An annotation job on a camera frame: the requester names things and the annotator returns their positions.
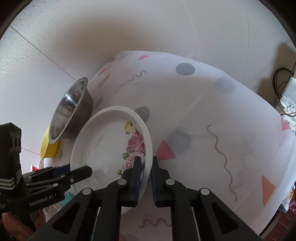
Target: human hand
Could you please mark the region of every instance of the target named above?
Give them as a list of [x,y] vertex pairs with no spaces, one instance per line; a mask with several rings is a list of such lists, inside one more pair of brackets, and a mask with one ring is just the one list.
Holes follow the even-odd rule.
[[[18,241],[26,241],[34,232],[22,223],[11,212],[2,214],[2,224],[6,231]],[[45,214],[43,210],[37,211],[35,227],[38,229],[45,224]]]

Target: table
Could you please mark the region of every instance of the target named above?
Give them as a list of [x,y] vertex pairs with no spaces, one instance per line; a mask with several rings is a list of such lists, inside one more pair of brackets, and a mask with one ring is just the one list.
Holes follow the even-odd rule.
[[[260,96],[223,71],[167,53],[123,51],[89,81],[92,115],[114,105],[146,123],[154,155],[171,178],[207,187],[255,232],[270,221],[296,180],[295,134]],[[62,140],[53,165],[70,162]],[[130,240],[171,240],[170,211],[156,208],[150,184],[122,215]]]

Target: yellow container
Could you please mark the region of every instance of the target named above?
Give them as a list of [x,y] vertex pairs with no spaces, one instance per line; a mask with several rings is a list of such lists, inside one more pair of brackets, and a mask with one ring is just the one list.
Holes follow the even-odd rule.
[[49,143],[48,134],[49,134],[49,127],[46,129],[46,132],[44,134],[42,144],[41,144],[40,158],[42,160],[44,158],[52,158],[52,157],[54,157],[56,152],[57,152],[57,148],[59,146],[59,140],[54,144]]

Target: white floor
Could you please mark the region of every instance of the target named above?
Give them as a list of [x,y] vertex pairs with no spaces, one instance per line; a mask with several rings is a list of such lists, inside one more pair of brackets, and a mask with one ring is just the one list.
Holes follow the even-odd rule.
[[0,123],[22,129],[23,172],[38,162],[65,91],[122,50],[205,62],[268,102],[273,72],[296,59],[287,33],[258,0],[33,0],[0,41]]

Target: floral plate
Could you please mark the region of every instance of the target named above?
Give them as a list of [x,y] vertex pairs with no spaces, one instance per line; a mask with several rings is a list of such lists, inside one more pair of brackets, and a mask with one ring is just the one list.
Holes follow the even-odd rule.
[[133,110],[112,106],[96,113],[80,131],[71,155],[71,170],[88,165],[93,174],[75,183],[78,193],[86,187],[105,188],[132,168],[136,156],[142,159],[140,198],[149,179],[153,151],[149,131]]

